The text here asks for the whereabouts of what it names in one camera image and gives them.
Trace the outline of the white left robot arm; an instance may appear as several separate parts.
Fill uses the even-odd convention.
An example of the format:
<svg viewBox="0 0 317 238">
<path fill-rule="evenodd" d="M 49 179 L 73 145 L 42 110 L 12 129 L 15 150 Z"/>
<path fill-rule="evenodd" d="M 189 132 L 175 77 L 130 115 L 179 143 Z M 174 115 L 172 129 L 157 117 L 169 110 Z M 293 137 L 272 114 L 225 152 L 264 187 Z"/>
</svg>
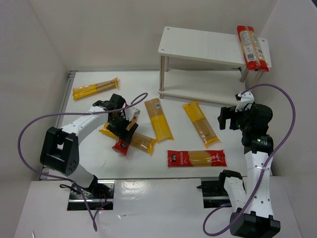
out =
<svg viewBox="0 0 317 238">
<path fill-rule="evenodd" d="M 85 191 L 93 194 L 107 191 L 108 188 L 98 182 L 98 178 L 88 172 L 79 162 L 80 143 L 99 126 L 107 123 L 107 129 L 127 148 L 138 127 L 133 118 L 140 110 L 127 106 L 125 99 L 112 94 L 107 101 L 93 103 L 86 115 L 62 127 L 51 127 L 45 135 L 40 162 L 56 170 L 75 182 Z"/>
</svg>

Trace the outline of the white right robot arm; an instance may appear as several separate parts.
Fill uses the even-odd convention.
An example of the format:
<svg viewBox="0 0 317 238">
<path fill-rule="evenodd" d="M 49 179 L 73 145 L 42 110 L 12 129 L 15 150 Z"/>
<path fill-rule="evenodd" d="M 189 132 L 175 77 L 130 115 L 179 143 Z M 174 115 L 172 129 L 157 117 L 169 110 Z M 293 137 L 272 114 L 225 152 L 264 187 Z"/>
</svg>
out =
<svg viewBox="0 0 317 238">
<path fill-rule="evenodd" d="M 240 238 L 272 238 L 280 232 L 271 206 L 269 178 L 273 139 L 267 134 L 273 117 L 271 108 L 248 104 L 240 110 L 222 107 L 217 118 L 221 130 L 230 120 L 231 130 L 242 131 L 242 145 L 247 163 L 247 181 L 235 171 L 223 170 L 219 182 L 229 195 L 233 213 L 230 233 Z"/>
</svg>

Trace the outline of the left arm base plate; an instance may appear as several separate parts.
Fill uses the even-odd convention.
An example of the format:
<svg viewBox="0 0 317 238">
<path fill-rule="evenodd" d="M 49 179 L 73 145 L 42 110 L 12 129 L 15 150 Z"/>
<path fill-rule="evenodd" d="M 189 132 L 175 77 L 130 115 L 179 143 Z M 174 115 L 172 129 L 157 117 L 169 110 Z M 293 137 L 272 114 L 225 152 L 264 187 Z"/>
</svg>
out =
<svg viewBox="0 0 317 238">
<path fill-rule="evenodd" d="M 93 211 L 97 211 L 99 208 L 101 210 L 112 210 L 113 209 L 113 198 L 114 198 L 114 189 L 115 181 L 114 180 L 100 180 L 99 184 L 102 184 L 106 187 L 104 191 L 98 191 L 95 194 L 92 194 L 83 188 L 81 189 L 83 195 L 78 191 L 76 185 L 66 185 L 60 184 L 59 187 L 69 190 L 68 198 L 68 211 L 84 211 L 87 210 L 85 205 L 84 197 L 87 201 L 89 208 Z"/>
</svg>

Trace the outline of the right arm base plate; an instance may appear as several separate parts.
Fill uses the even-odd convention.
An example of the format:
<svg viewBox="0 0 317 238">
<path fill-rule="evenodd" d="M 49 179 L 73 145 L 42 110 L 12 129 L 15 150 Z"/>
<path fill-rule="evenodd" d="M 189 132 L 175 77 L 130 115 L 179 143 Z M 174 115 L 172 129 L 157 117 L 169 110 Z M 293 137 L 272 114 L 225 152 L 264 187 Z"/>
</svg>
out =
<svg viewBox="0 0 317 238">
<path fill-rule="evenodd" d="M 229 196 L 224 188 L 220 187 L 219 180 L 202 179 L 197 189 L 202 192 L 204 208 L 217 208 L 230 204 Z"/>
</svg>

